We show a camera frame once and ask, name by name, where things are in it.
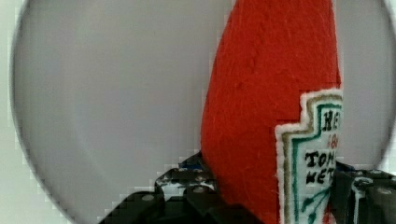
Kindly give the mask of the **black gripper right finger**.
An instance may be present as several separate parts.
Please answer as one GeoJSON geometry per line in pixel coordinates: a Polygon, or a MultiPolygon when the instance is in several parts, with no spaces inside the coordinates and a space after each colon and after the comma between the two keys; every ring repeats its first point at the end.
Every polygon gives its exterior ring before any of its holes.
{"type": "Polygon", "coordinates": [[[396,176],[338,161],[330,206],[336,224],[396,224],[396,176]]]}

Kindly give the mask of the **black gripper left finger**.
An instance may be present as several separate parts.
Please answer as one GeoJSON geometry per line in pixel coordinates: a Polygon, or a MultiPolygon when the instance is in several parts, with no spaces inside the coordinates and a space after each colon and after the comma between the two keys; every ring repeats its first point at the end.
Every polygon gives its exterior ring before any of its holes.
{"type": "Polygon", "coordinates": [[[127,196],[99,224],[263,224],[243,205],[226,203],[198,152],[127,196]]]}

